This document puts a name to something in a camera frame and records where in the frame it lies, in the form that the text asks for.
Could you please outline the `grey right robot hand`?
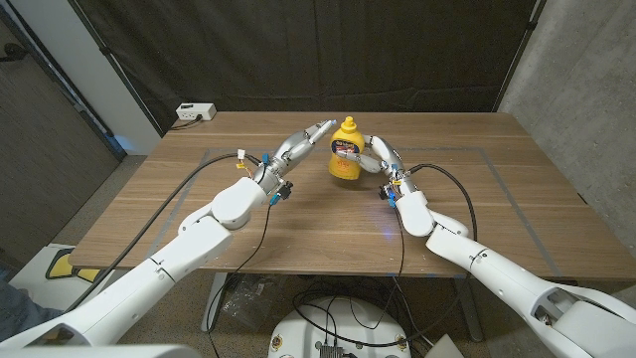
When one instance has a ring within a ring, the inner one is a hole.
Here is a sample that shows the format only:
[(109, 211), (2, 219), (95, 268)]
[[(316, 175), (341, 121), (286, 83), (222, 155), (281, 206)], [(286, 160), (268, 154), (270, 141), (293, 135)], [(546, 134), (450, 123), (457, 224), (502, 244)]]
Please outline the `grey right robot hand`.
[(378, 159), (361, 154), (337, 150), (335, 154), (343, 159), (347, 159), (357, 163), (362, 169), (370, 173), (384, 173), (390, 179), (390, 182), (399, 181), (399, 193), (409, 195), (416, 192), (417, 187), (409, 178), (402, 164), (401, 158), (396, 150), (390, 146), (384, 139), (373, 135), (363, 136), (365, 145), (370, 148)]

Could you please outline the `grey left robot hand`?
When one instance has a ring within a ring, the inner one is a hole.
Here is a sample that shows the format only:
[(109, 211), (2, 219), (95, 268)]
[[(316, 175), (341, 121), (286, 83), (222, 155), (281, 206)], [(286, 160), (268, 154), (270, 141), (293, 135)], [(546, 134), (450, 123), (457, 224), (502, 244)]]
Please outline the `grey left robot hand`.
[(283, 177), (312, 152), (315, 144), (336, 123), (335, 119), (327, 119), (291, 134), (256, 170), (253, 181), (269, 195), (281, 185)]

